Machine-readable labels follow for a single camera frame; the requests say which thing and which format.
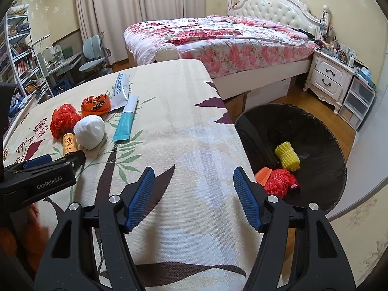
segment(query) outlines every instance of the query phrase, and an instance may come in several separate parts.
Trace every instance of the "silver screw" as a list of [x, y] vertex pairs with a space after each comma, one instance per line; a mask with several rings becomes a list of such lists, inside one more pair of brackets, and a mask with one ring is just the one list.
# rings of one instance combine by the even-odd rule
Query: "silver screw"
[[279, 201], [279, 198], [276, 196], [268, 196], [268, 201], [272, 203], [277, 203]]
[[117, 195], [114, 195], [114, 196], [109, 198], [109, 202], [111, 202], [111, 203], [117, 203], [119, 201], [120, 201], [120, 197]]
[[319, 206], [316, 204], [316, 203], [310, 203], [309, 205], [309, 208], [311, 209], [311, 210], [314, 210], [314, 211], [316, 211], [316, 210], [318, 210], [319, 209]]
[[80, 205], [79, 205], [78, 203], [73, 202], [73, 203], [69, 206], [69, 209], [74, 211], [74, 210], [77, 210], [79, 206], [80, 206]]

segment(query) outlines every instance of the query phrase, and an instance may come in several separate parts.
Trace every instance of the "trash can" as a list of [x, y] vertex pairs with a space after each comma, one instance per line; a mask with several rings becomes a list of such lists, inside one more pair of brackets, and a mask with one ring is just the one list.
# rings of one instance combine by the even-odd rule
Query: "trash can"
[[340, 200], [347, 174], [341, 148], [331, 131], [312, 114], [290, 104], [265, 104], [245, 111], [235, 123], [253, 173], [282, 168], [275, 149], [290, 142], [300, 158], [294, 172], [301, 191], [286, 203], [308, 207], [315, 202], [326, 214]]

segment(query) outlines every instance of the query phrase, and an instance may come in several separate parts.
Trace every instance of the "bookshelf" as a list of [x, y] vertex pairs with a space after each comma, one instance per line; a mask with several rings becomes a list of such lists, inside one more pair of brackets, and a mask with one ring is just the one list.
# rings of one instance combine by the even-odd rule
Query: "bookshelf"
[[1, 79], [3, 82], [14, 83], [25, 97], [34, 93], [36, 101], [42, 103], [53, 97], [53, 93], [42, 73], [32, 44], [28, 5], [24, 13], [14, 15], [8, 13], [0, 22]]

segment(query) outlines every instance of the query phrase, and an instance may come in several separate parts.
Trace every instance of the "white bottle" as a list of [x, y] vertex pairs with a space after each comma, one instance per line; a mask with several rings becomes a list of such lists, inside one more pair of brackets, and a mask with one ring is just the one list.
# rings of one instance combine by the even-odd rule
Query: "white bottle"
[[352, 55], [349, 59], [349, 67], [353, 68], [354, 66], [354, 55]]

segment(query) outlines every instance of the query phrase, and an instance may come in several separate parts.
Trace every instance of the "tufted headboard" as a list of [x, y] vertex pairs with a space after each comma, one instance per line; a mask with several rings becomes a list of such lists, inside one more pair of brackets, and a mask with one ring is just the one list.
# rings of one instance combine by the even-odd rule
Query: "tufted headboard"
[[228, 15], [261, 18], [271, 22], [302, 29], [319, 38], [319, 18], [310, 13], [299, 0], [234, 0], [228, 1]]

